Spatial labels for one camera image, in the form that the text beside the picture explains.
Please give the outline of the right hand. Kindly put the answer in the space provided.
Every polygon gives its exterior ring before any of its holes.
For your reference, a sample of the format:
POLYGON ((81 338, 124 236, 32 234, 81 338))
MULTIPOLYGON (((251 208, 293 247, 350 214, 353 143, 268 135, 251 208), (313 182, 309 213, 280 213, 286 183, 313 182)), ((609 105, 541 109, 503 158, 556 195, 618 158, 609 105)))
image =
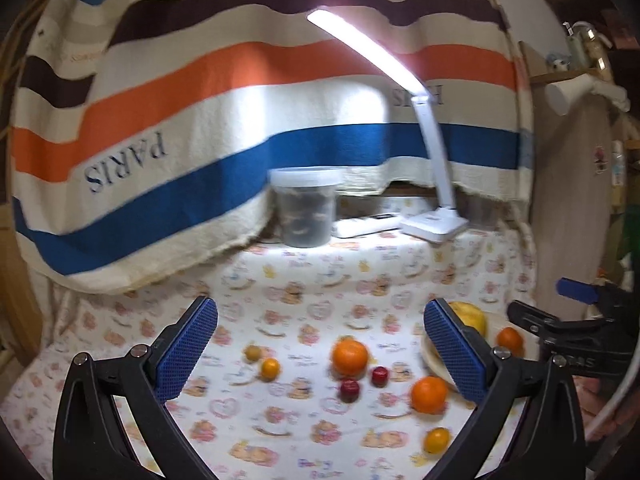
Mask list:
POLYGON ((587 442, 596 442, 602 438, 608 437, 618 427, 616 420, 610 417, 594 430, 591 434, 587 429, 591 426, 600 411, 606 404, 606 399, 601 394, 601 382, 597 378, 574 377, 574 384, 578 396, 580 410, 582 411, 582 422, 585 427, 585 436, 587 442))

